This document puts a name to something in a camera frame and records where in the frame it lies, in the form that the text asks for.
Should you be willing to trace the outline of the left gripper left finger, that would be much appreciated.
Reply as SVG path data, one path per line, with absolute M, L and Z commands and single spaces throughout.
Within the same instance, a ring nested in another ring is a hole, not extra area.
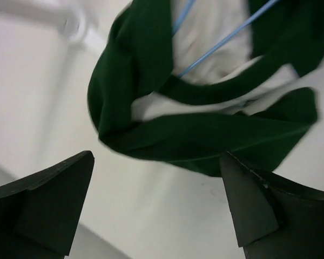
M 0 186 L 0 258 L 69 256 L 94 164 L 82 151 Z

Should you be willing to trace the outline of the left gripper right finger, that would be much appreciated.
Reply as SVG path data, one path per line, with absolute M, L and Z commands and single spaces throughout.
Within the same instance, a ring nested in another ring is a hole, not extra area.
M 229 152 L 220 170 L 246 258 L 324 258 L 324 191 L 253 169 Z

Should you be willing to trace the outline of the white and green t shirt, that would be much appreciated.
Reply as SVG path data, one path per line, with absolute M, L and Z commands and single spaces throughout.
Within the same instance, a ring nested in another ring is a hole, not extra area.
M 279 1 L 253 23 L 258 61 L 214 85 L 190 84 L 172 74 L 171 21 L 170 1 L 133 1 L 113 22 L 87 92 L 101 142 L 123 155 L 211 177 L 221 175 L 224 151 L 275 170 L 318 119 L 311 88 L 288 92 L 252 115 L 193 112 L 140 122 L 132 104 L 157 93 L 186 105 L 217 105 L 257 89 L 283 65 L 305 76 L 324 58 L 324 1 Z

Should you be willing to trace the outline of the light blue wire hanger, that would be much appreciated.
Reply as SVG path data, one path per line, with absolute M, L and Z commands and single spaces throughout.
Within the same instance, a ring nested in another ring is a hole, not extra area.
M 262 16 L 266 11 L 268 11 L 273 5 L 275 5 L 279 0 L 269 0 L 267 3 L 265 3 L 261 8 L 259 8 L 254 14 L 252 14 L 248 19 L 246 19 L 239 27 L 237 27 L 235 30 L 233 30 L 229 35 L 227 35 L 225 38 L 223 38 L 219 43 L 217 43 L 214 47 L 209 49 L 203 56 L 201 56 L 198 60 L 196 60 L 193 64 L 191 64 L 189 67 L 187 67 L 183 72 L 178 74 L 178 77 L 181 78 L 187 73 L 189 73 L 192 69 L 194 69 L 196 66 L 198 66 L 201 62 L 203 62 L 205 59 L 207 59 L 210 55 L 215 53 L 219 48 L 224 46 L 226 43 L 228 43 L 233 37 L 235 37 L 241 30 L 245 29 L 247 26 L 252 24 L 256 19 L 258 19 L 260 16 Z M 194 1 L 189 1 L 185 8 L 183 9 L 183 12 L 178 17 L 177 21 L 175 22 L 173 26 L 173 34 L 175 34 L 180 26 L 182 25 L 182 22 L 186 19 Z

